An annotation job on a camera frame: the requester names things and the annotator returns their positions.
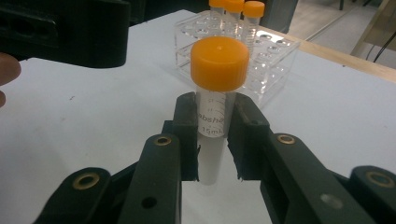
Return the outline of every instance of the white tabletop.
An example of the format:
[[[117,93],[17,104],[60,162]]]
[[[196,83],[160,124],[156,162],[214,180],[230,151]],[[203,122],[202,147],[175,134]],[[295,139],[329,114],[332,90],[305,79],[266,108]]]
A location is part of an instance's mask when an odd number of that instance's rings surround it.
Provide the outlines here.
[[[138,160],[146,139],[172,119],[176,98],[194,91],[175,76],[173,28],[191,15],[179,11],[132,27],[120,68],[21,63],[21,76],[1,88],[2,223],[32,223],[79,169],[115,174]],[[300,137],[341,175],[369,164],[396,173],[394,83],[298,52],[288,82],[262,112],[274,132]],[[183,183],[183,223],[270,223],[260,183],[236,179],[229,151],[213,195],[200,195],[197,185]]]

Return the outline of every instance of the orange screw cap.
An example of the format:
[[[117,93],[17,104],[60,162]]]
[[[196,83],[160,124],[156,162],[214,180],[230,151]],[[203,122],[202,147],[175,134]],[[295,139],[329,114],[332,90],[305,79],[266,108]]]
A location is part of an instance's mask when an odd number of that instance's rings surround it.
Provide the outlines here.
[[[264,16],[265,4],[259,1],[248,1],[244,5],[244,16],[260,18]]]
[[[229,12],[241,12],[244,10],[245,0],[225,0],[224,9]]]
[[[224,7],[224,0],[209,0],[211,7]]]
[[[248,70],[248,48],[226,36],[201,39],[191,49],[191,78],[209,91],[234,91],[241,87]]]

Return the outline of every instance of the test tube rack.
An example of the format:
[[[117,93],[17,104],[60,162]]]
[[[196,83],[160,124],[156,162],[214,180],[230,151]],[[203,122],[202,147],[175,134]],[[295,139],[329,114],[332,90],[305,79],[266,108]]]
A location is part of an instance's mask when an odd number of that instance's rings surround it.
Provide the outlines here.
[[[190,77],[192,45],[209,32],[209,11],[196,14],[175,25],[177,76],[195,86]],[[263,107],[285,85],[300,43],[263,29],[257,31],[251,52],[247,79],[238,90],[249,96],[258,107]]]

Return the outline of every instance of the test tube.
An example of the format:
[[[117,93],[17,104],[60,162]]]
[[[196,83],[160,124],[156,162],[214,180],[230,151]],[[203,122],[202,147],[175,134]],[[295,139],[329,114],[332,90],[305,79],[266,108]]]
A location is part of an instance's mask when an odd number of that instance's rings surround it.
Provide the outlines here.
[[[260,18],[264,15],[264,9],[265,4],[259,1],[248,1],[244,5],[241,41],[247,45],[250,55],[253,52],[254,38]]]
[[[244,0],[225,0],[225,24],[224,35],[237,38],[239,31],[239,20],[244,9]]]
[[[233,112],[235,90],[248,69],[248,48],[239,40],[210,36],[191,49],[191,79],[197,85],[198,174],[206,186],[216,183]]]
[[[224,0],[209,0],[209,35],[221,35],[224,26]]]

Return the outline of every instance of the black plastic part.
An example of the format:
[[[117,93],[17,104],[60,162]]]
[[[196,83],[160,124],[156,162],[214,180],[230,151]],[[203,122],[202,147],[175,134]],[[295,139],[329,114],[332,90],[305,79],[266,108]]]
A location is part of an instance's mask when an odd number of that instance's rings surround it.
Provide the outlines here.
[[[35,224],[102,223],[111,201],[108,171],[86,168],[64,180],[47,201]]]
[[[289,209],[289,198],[276,177],[274,169],[269,161],[263,156],[262,169],[264,171],[260,191],[265,201],[268,214],[273,224],[285,223],[285,218]]]
[[[343,175],[339,175],[331,170],[329,172],[337,179],[338,183],[340,183],[345,189],[347,189],[347,184],[349,179],[344,177]]]
[[[353,169],[349,192],[376,223],[396,223],[396,175],[374,166]]]
[[[173,121],[172,120],[166,120],[163,122],[163,129],[161,130],[161,133],[172,133],[173,132]]]
[[[238,178],[262,179],[262,145],[270,133],[270,124],[260,109],[249,97],[237,93],[228,148],[233,154]]]
[[[189,92],[177,97],[172,134],[180,141],[181,178],[183,181],[198,179],[197,148],[197,104],[195,93]]]
[[[375,223],[297,137],[272,135],[264,154],[290,201],[285,223]]]
[[[298,1],[295,0],[259,0],[265,4],[260,25],[271,30],[287,34]]]
[[[125,202],[132,178],[134,177],[136,166],[137,162],[111,176],[111,186],[114,193],[114,200],[111,203],[108,216],[104,218],[103,223],[116,223],[116,221],[119,219],[120,211]]]
[[[154,135],[143,148],[118,223],[180,223],[180,206],[179,141]]]
[[[145,20],[146,0],[121,0],[131,5],[129,24],[137,25]]]
[[[92,68],[125,64],[130,5],[118,0],[2,0],[0,51]]]

